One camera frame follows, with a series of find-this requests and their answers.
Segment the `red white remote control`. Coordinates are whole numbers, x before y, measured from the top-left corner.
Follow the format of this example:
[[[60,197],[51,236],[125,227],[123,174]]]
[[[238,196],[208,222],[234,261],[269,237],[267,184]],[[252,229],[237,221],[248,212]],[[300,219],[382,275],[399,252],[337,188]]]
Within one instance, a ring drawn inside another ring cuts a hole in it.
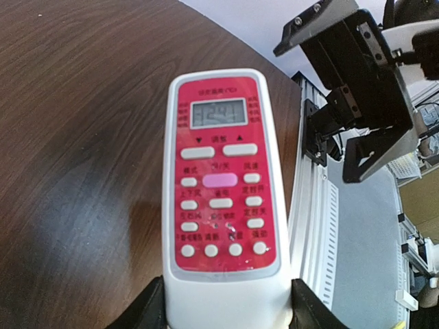
[[[268,84],[254,69],[169,87],[162,255],[170,328],[287,328],[287,211]]]

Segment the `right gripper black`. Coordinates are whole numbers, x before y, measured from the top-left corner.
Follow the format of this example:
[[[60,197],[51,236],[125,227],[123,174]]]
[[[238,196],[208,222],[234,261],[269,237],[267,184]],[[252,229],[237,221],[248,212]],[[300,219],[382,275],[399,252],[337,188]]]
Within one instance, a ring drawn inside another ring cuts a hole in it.
[[[368,128],[350,138],[342,179],[360,183],[389,162],[417,148],[400,67],[420,63],[418,49],[391,50],[371,14],[356,1],[317,1],[283,27],[273,50],[280,57],[300,46],[330,93],[327,104],[308,114],[312,137]]]

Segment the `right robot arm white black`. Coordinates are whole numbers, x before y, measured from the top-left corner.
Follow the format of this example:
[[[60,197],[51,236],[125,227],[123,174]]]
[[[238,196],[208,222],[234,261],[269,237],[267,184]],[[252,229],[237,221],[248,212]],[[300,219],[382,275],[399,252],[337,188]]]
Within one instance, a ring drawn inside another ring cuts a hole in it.
[[[329,91],[323,107],[304,102],[304,156],[342,160],[343,181],[358,183],[418,147],[407,88],[438,79],[437,2],[388,1],[378,24],[355,1],[318,1],[284,25],[273,52],[294,47]]]

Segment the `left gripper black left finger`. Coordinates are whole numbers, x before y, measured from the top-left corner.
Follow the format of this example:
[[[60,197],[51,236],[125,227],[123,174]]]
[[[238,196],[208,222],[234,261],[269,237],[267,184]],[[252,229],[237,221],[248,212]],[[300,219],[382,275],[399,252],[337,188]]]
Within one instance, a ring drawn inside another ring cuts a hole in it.
[[[155,277],[118,317],[118,328],[166,328],[165,288],[162,276]]]

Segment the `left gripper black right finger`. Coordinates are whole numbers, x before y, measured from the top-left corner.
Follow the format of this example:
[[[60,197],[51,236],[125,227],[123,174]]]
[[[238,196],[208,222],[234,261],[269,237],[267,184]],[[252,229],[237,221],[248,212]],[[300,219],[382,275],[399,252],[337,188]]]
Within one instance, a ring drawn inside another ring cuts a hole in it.
[[[348,329],[300,278],[292,280],[291,301],[290,329]]]

